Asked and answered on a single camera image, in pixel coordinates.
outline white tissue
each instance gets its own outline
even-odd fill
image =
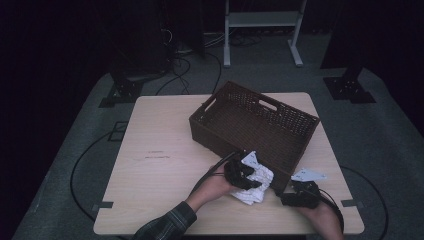
[[[254,151],[247,155],[241,162],[255,169],[255,172],[247,178],[261,182],[262,185],[249,190],[237,190],[232,192],[231,195],[248,205],[252,205],[254,202],[260,203],[264,199],[265,190],[274,178],[274,173],[264,165],[258,163]]]

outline black cable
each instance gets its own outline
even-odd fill
[[[333,201],[333,203],[334,203],[335,205],[337,205],[337,204],[336,204],[336,201],[334,201],[333,197],[331,197],[331,195],[330,195],[328,192],[326,192],[326,191],[324,191],[324,190],[322,190],[322,189],[319,189],[319,191],[320,191],[320,192],[325,193],[325,195],[327,195],[327,197],[329,197],[329,198],[331,199],[331,201]]]
[[[190,69],[190,62],[188,61],[188,60],[186,60],[186,59],[183,59],[183,58],[177,58],[179,61],[181,61],[181,60],[183,60],[183,61],[186,61],[187,62],[187,64],[189,65],[189,69]],[[178,74],[176,71],[175,71],[175,68],[173,68],[172,69],[172,72],[176,75],[176,76],[178,76],[179,77],[179,79],[180,79],[180,82],[183,84],[183,86],[184,86],[184,89],[181,91],[181,95],[184,93],[184,91],[188,94],[188,95],[190,95],[190,92],[188,91],[188,86],[190,86],[190,83],[187,81],[187,80],[185,80],[184,78],[183,78],[183,75],[180,75],[180,74]]]
[[[171,82],[173,82],[173,81],[175,81],[175,80],[177,80],[177,79],[179,79],[179,78],[181,78],[182,76],[184,76],[189,70],[190,70],[190,68],[191,68],[191,65],[190,65],[190,62],[188,61],[188,60],[186,60],[186,59],[184,59],[184,58],[180,58],[180,60],[183,60],[183,61],[185,61],[187,64],[188,64],[188,67],[187,67],[187,69],[181,74],[181,75],[178,75],[178,74],[176,74],[177,76],[176,77],[174,77],[174,78],[172,78],[171,80],[169,80],[168,82],[166,82],[165,84],[163,84],[157,91],[156,91],[156,96],[157,95],[159,95],[159,92],[160,91],[162,91],[162,89],[164,88],[164,87],[166,87],[166,85],[168,85],[168,84],[170,84]]]
[[[219,74],[218,74],[218,78],[216,79],[216,81],[215,81],[215,86],[213,87],[213,90],[212,90],[212,94],[214,94],[214,93],[215,93],[215,90],[216,90],[216,87],[218,86],[219,79],[221,78],[221,74],[222,74],[221,61],[219,61],[219,58],[218,58],[217,56],[215,56],[215,55],[213,55],[213,54],[211,54],[211,53],[206,53],[206,54],[208,54],[208,55],[210,55],[210,56],[214,57],[214,58],[216,59],[216,61],[218,62],[218,66],[219,66]]]
[[[75,191],[74,191],[74,186],[73,186],[73,183],[74,183],[74,174],[75,174],[75,170],[77,169],[77,166],[78,166],[78,164],[80,163],[80,161],[81,161],[81,159],[84,157],[84,155],[94,146],[94,145],[96,145],[98,142],[100,142],[103,138],[105,138],[105,137],[107,137],[107,136],[109,136],[110,134],[112,134],[114,131],[112,130],[112,131],[109,131],[108,133],[106,133],[106,134],[104,134],[104,135],[102,135],[101,137],[99,137],[96,141],[94,141],[94,142],[92,142],[91,144],[90,144],[90,146],[88,146],[85,150],[84,150],[84,152],[78,157],[78,159],[77,159],[77,161],[75,162],[75,164],[74,164],[74,167],[72,168],[72,172],[71,172],[71,178],[70,178],[70,181],[69,181],[69,187],[70,187],[70,190],[71,190],[71,195],[72,195],[72,199],[74,200],[74,202],[75,202],[75,204],[77,205],[77,207],[91,220],[91,221],[93,221],[93,222],[95,222],[95,219],[94,219],[94,217],[93,216],[91,216],[82,206],[81,206],[81,203],[78,201],[78,199],[77,199],[77,197],[76,197],[76,195],[75,195]],[[126,238],[123,238],[123,237],[120,237],[120,236],[117,236],[117,238],[119,238],[119,239],[123,239],[123,240],[126,240]]]
[[[340,223],[340,228],[341,228],[341,231],[342,231],[342,233],[344,232],[344,218],[343,218],[343,214],[342,214],[342,212],[340,211],[340,209],[339,209],[339,206],[337,206],[337,204],[336,204],[336,202],[333,200],[333,198],[330,196],[330,194],[328,194],[327,192],[325,192],[331,199],[332,199],[332,201],[333,202],[331,202],[330,200],[328,200],[327,198],[325,198],[324,196],[322,196],[321,195],[321,193],[319,194],[319,195],[317,195],[317,194],[315,194],[315,193],[313,193],[313,192],[311,192],[311,191],[309,191],[308,189],[306,189],[306,188],[302,188],[302,190],[301,190],[302,192],[304,192],[304,193],[307,193],[307,194],[309,194],[309,195],[311,195],[311,196],[313,196],[313,197],[315,197],[316,199],[318,199],[319,201],[321,201],[321,202],[323,202],[323,203],[325,203],[325,204],[327,204],[327,206],[329,206],[332,210],[333,210],[333,212],[334,212],[334,214],[336,214],[336,216],[337,216],[337,218],[339,219],[339,223]]]
[[[218,163],[215,164],[215,166],[211,167],[206,173],[205,175],[202,176],[202,178],[200,178],[200,180],[196,183],[196,185],[194,185],[193,189],[190,192],[190,195],[196,191],[200,185],[210,176],[212,176],[214,174],[214,172],[225,162],[227,162],[230,158],[232,158],[235,154],[237,154],[237,152],[232,152],[230,154],[228,154],[226,157],[224,157],[223,159],[219,160]]]
[[[358,171],[356,171],[356,170],[353,170],[353,169],[351,169],[351,168],[348,168],[348,167],[345,167],[345,166],[341,166],[340,165],[340,168],[343,168],[343,169],[346,169],[346,170],[349,170],[349,171],[351,171],[351,172],[353,172],[353,173],[355,173],[355,174],[357,174],[358,176],[360,176],[361,178],[363,178],[366,182],[368,182],[368,184],[374,189],[374,191],[377,193],[377,195],[378,195],[378,197],[380,198],[380,201],[381,201],[381,204],[383,205],[383,208],[384,208],[384,214],[385,214],[385,223],[384,223],[384,229],[383,229],[383,232],[381,233],[381,235],[380,235],[380,237],[378,238],[378,239],[383,239],[385,236],[386,236],[386,234],[387,234],[387,229],[388,229],[388,226],[389,226],[389,211],[388,211],[388,209],[387,209],[387,205],[386,205],[386,202],[384,201],[384,198],[383,198],[383,196],[381,195],[381,193],[380,193],[380,191],[378,191],[378,189],[377,189],[377,187],[368,179],[368,178],[366,178],[364,175],[362,175],[361,173],[359,173]]]

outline person's sleeve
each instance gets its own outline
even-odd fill
[[[181,202],[162,217],[141,227],[132,240],[180,239],[196,220],[193,209],[186,202]]]

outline floor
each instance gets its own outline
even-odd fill
[[[365,231],[346,239],[379,239],[386,225],[384,239],[420,239],[424,235],[420,214],[424,202],[422,136],[384,82],[366,69],[359,81],[376,103],[333,100],[323,78],[340,76],[344,69],[320,69],[329,34],[299,37],[302,68],[293,62],[288,38],[254,37],[251,40],[256,44],[232,47],[230,68],[222,68],[221,47],[208,48],[205,58],[182,56],[174,62],[176,74],[187,71],[182,78],[171,81],[176,75],[170,72],[145,83],[141,95],[209,94],[217,81],[219,88],[227,80],[257,92],[307,92],[360,204]],[[113,80],[106,74],[93,88],[13,239],[118,239],[98,236],[92,230],[120,147],[119,141],[108,141],[108,133],[116,122],[130,119],[134,106],[119,103],[99,108],[112,86]]]

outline wooden table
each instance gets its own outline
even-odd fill
[[[318,116],[306,93],[266,94]],[[142,225],[172,209],[190,193],[194,184],[220,157],[191,138],[188,118],[210,95],[143,96],[134,107],[118,153],[94,231],[100,235],[134,234]],[[298,168],[325,173],[317,181],[341,208],[345,233],[364,230],[356,207],[342,207],[352,199],[328,138],[320,123]],[[232,196],[208,203],[186,234],[309,234],[308,221],[283,206],[268,189],[262,203],[246,205]]]

